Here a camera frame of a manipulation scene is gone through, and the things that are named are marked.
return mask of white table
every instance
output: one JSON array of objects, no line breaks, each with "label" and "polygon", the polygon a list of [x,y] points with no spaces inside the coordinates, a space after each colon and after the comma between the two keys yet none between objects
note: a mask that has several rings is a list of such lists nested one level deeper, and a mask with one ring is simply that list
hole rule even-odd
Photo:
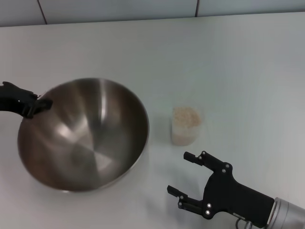
[{"label": "white table", "polygon": [[[206,150],[240,183],[305,207],[305,13],[0,28],[1,80],[38,94],[76,78],[120,82],[143,101],[147,152],[116,184],[62,193],[18,155],[21,117],[0,113],[1,229],[233,229],[179,210],[172,185],[202,199],[211,171],[183,160]],[[171,145],[177,103],[199,104],[200,139]]]}]

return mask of tile grout line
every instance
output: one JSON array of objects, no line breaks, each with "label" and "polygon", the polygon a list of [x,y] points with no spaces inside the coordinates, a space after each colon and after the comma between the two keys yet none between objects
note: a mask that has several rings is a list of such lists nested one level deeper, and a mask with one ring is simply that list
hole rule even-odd
[{"label": "tile grout line", "polygon": [[41,5],[40,5],[39,0],[37,0],[37,2],[38,2],[38,5],[39,5],[40,12],[41,12],[41,14],[42,14],[44,23],[47,25],[48,23],[47,23],[46,17],[44,16],[44,13],[43,13],[43,10],[42,10],[42,7],[41,7]]},{"label": "tile grout line", "polygon": [[199,4],[200,4],[200,0],[197,0],[196,12],[195,12],[195,17],[196,17],[196,18],[198,17]]}]

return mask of cable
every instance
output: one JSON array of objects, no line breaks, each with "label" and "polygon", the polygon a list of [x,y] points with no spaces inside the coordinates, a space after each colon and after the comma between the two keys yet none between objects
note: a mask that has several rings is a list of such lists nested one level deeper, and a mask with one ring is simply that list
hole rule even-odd
[{"label": "cable", "polygon": [[240,221],[240,219],[237,219],[236,223],[235,223],[235,227],[236,229],[238,229],[238,222]]}]

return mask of stainless steel bowl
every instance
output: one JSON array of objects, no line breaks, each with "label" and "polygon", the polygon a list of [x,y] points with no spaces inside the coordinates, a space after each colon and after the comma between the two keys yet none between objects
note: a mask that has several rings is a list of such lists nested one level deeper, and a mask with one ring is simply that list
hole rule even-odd
[{"label": "stainless steel bowl", "polygon": [[59,85],[42,98],[51,110],[23,119],[20,157],[41,183],[68,191],[103,187],[140,157],[149,134],[146,110],[124,86],[105,79]]}]

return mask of clear plastic cup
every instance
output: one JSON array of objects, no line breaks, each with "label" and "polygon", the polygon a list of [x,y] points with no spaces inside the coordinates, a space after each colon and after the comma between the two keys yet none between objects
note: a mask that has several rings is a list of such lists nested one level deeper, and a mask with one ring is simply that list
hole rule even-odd
[{"label": "clear plastic cup", "polygon": [[189,106],[179,106],[173,109],[172,143],[177,146],[188,146],[200,134],[202,125],[201,113]]}]

